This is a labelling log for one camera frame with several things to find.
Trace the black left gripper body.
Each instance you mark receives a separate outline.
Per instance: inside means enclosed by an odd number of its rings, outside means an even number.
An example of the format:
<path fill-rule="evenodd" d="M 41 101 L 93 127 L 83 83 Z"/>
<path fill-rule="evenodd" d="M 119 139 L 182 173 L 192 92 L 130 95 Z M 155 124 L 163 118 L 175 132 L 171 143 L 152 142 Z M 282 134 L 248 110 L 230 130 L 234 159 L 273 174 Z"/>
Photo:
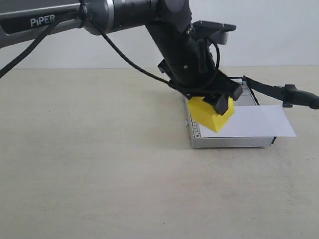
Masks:
<path fill-rule="evenodd" d="M 190 23 L 179 31 L 169 23 L 150 23 L 146 28 L 163 56 L 168 73 L 175 85 L 193 96 L 225 94 L 238 100 L 243 90 L 219 70 L 219 60 L 213 60 L 209 46 L 213 41 L 200 39 Z"/>

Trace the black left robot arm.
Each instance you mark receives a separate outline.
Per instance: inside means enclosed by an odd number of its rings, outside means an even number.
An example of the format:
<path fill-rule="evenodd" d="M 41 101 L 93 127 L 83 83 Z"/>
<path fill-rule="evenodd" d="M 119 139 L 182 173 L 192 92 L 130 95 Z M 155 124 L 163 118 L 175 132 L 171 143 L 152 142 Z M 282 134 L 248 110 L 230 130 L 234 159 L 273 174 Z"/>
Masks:
<path fill-rule="evenodd" d="M 165 83 L 188 99 L 203 97 L 221 115 L 242 87 L 219 70 L 210 46 L 225 44 L 231 24 L 192 21 L 186 0 L 3 0 L 0 3 L 0 45 L 31 44 L 4 66 L 5 75 L 48 35 L 84 28 L 105 39 L 108 34 L 145 26 L 162 54 L 159 70 Z"/>

